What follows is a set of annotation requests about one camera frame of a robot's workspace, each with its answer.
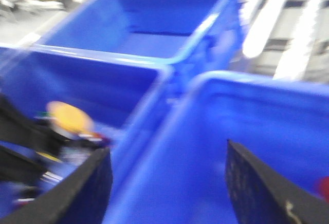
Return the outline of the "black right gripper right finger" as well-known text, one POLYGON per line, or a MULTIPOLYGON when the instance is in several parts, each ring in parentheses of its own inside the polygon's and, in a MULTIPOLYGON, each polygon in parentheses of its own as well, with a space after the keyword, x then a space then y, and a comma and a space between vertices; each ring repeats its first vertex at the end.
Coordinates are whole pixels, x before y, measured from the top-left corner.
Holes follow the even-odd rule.
POLYGON ((241 143, 227 141, 225 182, 238 223, 328 223, 328 203, 241 143))

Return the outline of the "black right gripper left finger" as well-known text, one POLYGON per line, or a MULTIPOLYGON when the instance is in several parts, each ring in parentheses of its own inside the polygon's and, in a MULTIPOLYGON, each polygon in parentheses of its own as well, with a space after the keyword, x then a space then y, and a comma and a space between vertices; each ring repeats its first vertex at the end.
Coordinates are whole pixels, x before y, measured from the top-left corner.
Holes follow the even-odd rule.
POLYGON ((77 168, 46 168, 1 147, 1 223, 102 223, 113 182, 109 148, 77 168))

